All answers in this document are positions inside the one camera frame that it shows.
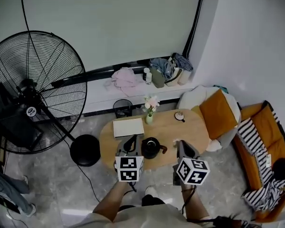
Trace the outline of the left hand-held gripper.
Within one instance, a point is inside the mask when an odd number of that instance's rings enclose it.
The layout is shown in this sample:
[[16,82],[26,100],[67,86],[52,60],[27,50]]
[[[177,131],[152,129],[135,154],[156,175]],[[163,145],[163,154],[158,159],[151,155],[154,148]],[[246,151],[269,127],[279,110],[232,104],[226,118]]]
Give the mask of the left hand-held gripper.
[[114,168],[120,182],[138,182],[143,172],[144,157],[138,135],[123,138],[115,154]]

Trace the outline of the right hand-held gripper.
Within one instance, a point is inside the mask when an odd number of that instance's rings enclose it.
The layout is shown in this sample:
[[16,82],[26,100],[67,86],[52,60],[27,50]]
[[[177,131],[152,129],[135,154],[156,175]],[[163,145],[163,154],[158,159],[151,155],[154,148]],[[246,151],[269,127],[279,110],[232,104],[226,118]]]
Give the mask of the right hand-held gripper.
[[201,160],[198,151],[184,140],[178,141],[177,161],[173,166],[173,185],[202,185],[210,173],[207,161]]

